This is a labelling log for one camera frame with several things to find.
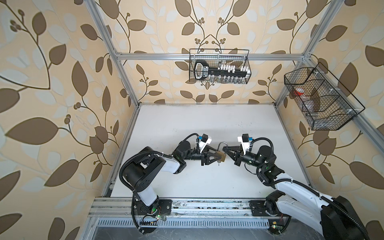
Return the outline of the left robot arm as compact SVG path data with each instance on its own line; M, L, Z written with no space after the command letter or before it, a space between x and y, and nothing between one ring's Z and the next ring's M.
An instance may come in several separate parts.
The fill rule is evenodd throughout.
M139 153L126 160L119 170L121 183L133 193L133 199L145 207L155 208L159 205L159 197L151 187L152 181L159 172L181 173L187 166L186 161L200 161L202 166L214 162L223 162L226 155L211 146L210 138L197 136L196 147L184 139L171 155L145 147Z

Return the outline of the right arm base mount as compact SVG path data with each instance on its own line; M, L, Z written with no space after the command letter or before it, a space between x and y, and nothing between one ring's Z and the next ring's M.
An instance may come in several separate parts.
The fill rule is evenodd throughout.
M275 202L268 200L251 200L249 206L253 217L276 217L280 218L283 214L279 211Z

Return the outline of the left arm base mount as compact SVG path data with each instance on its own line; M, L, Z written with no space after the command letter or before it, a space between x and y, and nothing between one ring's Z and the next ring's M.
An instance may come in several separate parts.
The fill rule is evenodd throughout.
M172 211L173 201L170 199L156 199L152 205L146 206L143 201L133 201L133 210L136 215L168 216Z

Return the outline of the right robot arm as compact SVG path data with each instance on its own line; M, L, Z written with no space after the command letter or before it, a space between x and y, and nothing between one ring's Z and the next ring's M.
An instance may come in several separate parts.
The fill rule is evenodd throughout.
M274 192L266 197L266 212L288 215L311 227L326 240L368 240L369 234L352 204L344 197L331 197L293 179L275 165L276 155L269 146L254 154L243 147L224 147L236 165L257 168L255 175Z

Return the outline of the large brass padlock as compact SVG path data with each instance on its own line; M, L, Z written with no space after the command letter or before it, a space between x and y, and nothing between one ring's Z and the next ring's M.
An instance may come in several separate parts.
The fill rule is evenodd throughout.
M217 151L216 153L220 156L220 158L217 160L218 163L222 163L226 160L226 153L224 152L223 148L221 148L221 145L225 145L226 147L228 146L228 144L226 142L220 142L218 147L217 147Z

